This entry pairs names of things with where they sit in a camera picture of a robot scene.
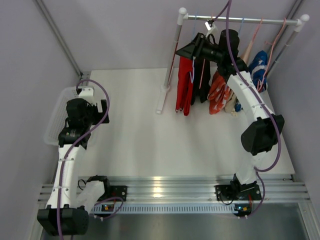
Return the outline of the red trousers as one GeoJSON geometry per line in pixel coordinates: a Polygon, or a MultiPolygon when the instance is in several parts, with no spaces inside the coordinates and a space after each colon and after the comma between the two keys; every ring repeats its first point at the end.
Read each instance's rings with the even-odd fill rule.
{"type": "Polygon", "coordinates": [[[178,83],[175,112],[183,112],[184,116],[190,113],[190,106],[193,94],[194,65],[193,61],[185,58],[179,58],[178,83]]]}

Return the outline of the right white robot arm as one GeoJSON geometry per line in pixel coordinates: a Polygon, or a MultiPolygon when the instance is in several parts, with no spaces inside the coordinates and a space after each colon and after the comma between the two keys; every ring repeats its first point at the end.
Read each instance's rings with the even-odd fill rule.
{"type": "Polygon", "coordinates": [[[238,56],[239,43],[238,32],[233,29],[223,30],[218,42],[199,32],[189,44],[174,52],[183,59],[216,63],[218,73],[235,93],[245,113],[248,127],[240,141],[249,156],[229,184],[215,188],[217,200],[226,205],[234,201],[263,200],[264,192],[257,184],[259,174],[273,167],[262,169],[261,164],[274,146],[281,146],[280,134],[285,124],[283,116],[275,115],[259,94],[247,64],[238,56]]]}

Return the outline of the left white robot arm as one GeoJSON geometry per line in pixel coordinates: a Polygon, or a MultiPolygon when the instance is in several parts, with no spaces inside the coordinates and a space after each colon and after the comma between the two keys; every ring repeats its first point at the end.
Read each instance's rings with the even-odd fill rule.
{"type": "Polygon", "coordinates": [[[110,193],[107,176],[92,176],[82,193],[77,193],[79,171],[91,132],[100,124],[109,123],[107,99],[101,100],[102,112],[96,103],[75,98],[66,103],[67,118],[58,135],[58,165],[51,195],[37,220],[50,236],[84,235],[94,204],[110,193]]]}

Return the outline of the pink hanger of black trousers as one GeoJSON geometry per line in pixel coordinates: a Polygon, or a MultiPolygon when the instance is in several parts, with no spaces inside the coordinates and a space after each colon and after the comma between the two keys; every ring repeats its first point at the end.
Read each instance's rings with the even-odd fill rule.
{"type": "Polygon", "coordinates": [[[203,76],[204,76],[205,65],[206,65],[206,60],[203,59],[202,69],[201,69],[201,75],[200,75],[200,80],[199,80],[199,90],[200,90],[201,87],[202,87],[202,81],[203,81],[203,76]]]}

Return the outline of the black trousers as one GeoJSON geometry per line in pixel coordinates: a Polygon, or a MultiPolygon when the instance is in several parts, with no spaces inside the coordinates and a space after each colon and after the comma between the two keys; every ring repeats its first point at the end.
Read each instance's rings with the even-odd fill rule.
{"type": "Polygon", "coordinates": [[[194,62],[194,81],[191,97],[191,105],[199,97],[201,103],[207,101],[210,91],[211,66],[210,62],[203,58],[196,58],[194,62]]]}

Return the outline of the pink hanger of beige garment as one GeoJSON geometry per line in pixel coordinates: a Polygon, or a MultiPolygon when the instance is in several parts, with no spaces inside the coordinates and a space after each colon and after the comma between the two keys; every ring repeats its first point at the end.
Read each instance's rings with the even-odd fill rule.
{"type": "Polygon", "coordinates": [[[259,24],[257,25],[257,27],[255,28],[255,31],[254,31],[253,36],[252,36],[252,39],[251,39],[251,41],[250,41],[250,48],[252,48],[253,45],[254,45],[256,36],[257,36],[257,34],[258,34],[259,30],[260,30],[260,27],[261,27],[261,25],[262,25],[263,20],[264,20],[264,19],[262,18],[262,19],[260,20],[259,24]]]}

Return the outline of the pink hanger of blue garment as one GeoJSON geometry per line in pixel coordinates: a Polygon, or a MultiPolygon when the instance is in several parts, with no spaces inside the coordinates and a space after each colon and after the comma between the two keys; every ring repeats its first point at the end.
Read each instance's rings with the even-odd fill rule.
{"type": "Polygon", "coordinates": [[[278,39],[279,39],[281,33],[283,32],[283,30],[285,28],[286,22],[287,22],[287,19],[284,18],[282,27],[280,28],[280,30],[277,33],[276,37],[274,38],[273,42],[272,43],[270,43],[270,42],[266,43],[266,44],[270,45],[270,51],[269,51],[268,63],[266,65],[265,72],[264,72],[264,74],[262,76],[262,79],[257,82],[257,91],[258,92],[260,92],[262,90],[263,86],[264,86],[265,78],[267,77],[267,72],[268,72],[270,64],[271,64],[271,59],[272,59],[272,55],[273,55],[273,51],[274,51],[275,45],[278,42],[278,39]]]}

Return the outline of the white plastic basket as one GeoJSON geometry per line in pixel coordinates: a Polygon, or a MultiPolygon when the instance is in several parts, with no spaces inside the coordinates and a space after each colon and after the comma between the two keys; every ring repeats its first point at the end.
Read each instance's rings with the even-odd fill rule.
{"type": "MultiPolygon", "coordinates": [[[[94,88],[94,98],[85,100],[90,104],[97,105],[98,97],[101,96],[102,91],[99,90],[97,86],[89,86],[94,88]]],[[[77,98],[76,87],[67,87],[60,93],[43,136],[43,140],[47,145],[56,147],[59,145],[58,136],[65,127],[65,120],[68,116],[66,110],[67,102],[77,98]]]]}

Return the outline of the orange patterned garment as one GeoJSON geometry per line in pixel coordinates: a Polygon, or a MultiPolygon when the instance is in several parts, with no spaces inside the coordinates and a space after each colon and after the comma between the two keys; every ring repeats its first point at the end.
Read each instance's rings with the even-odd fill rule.
{"type": "Polygon", "coordinates": [[[207,95],[209,101],[209,114],[214,115],[220,112],[231,97],[231,89],[225,79],[216,71],[212,77],[212,83],[207,95]]]}

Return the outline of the blue white patterned garment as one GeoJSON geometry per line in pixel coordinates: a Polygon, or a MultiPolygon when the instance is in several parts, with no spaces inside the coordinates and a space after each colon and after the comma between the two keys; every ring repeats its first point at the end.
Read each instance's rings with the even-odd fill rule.
{"type": "Polygon", "coordinates": [[[268,54],[264,50],[261,50],[255,55],[248,66],[251,80],[259,93],[266,91],[268,87],[267,75],[265,74],[268,61],[268,54]]]}

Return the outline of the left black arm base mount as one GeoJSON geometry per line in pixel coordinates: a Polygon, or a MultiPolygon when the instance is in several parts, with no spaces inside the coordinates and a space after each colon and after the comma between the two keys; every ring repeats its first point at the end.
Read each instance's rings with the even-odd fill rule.
{"type": "Polygon", "coordinates": [[[104,201],[111,197],[122,198],[124,202],[127,201],[127,190],[126,185],[110,185],[106,188],[104,194],[98,199],[99,201],[104,201]]]}

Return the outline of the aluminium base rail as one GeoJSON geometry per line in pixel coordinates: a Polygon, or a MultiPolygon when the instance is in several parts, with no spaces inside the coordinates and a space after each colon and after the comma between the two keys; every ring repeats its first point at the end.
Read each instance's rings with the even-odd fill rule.
{"type": "MultiPolygon", "coordinates": [[[[225,178],[179,178],[151,177],[130,178],[112,177],[110,186],[127,186],[126,201],[111,197],[97,201],[91,215],[103,218],[111,214],[222,214],[236,217],[240,213],[255,210],[263,204],[298,205],[305,207],[311,202],[304,183],[289,176],[264,177],[257,182],[264,192],[263,200],[235,200],[225,204],[217,199],[215,186],[227,185],[225,178]]],[[[38,203],[46,207],[54,184],[45,184],[38,203]]],[[[81,194],[87,183],[77,182],[77,193],[81,194]]]]}

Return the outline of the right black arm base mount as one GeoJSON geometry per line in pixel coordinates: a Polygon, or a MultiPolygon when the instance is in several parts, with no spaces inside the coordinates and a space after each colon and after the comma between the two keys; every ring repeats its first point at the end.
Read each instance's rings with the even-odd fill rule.
{"type": "Polygon", "coordinates": [[[259,186],[255,184],[219,184],[215,186],[217,199],[223,202],[231,201],[259,201],[262,199],[262,192],[259,186]]]}

